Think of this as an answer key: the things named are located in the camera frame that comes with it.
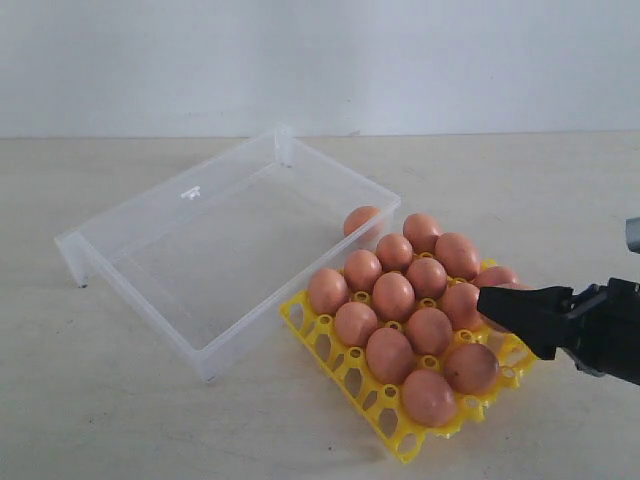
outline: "yellow egg tray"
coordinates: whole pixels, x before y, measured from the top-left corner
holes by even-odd
[[[485,260],[483,269],[495,265]],[[451,283],[462,280],[450,279]],[[357,292],[352,300],[369,304],[366,292]],[[437,306],[432,299],[417,302],[417,308]],[[335,334],[334,318],[316,315],[309,304],[306,291],[298,292],[280,307],[280,313],[295,337],[309,350],[324,373],[340,387],[353,407],[367,419],[384,444],[402,463],[409,463],[420,452],[427,434],[450,438],[464,422],[484,420],[484,410],[494,403],[503,388],[517,388],[520,379],[536,360],[535,355],[515,335],[500,334],[489,327],[471,332],[458,330],[449,348],[438,357],[416,356],[417,368],[442,370],[442,365],[458,346],[464,343],[483,343],[498,357],[500,376],[493,388],[482,395],[455,393],[458,413],[446,425],[429,428],[411,420],[402,407],[400,387],[383,385],[371,374],[365,361],[364,350],[344,346]],[[399,330],[404,325],[387,322],[388,327]]]

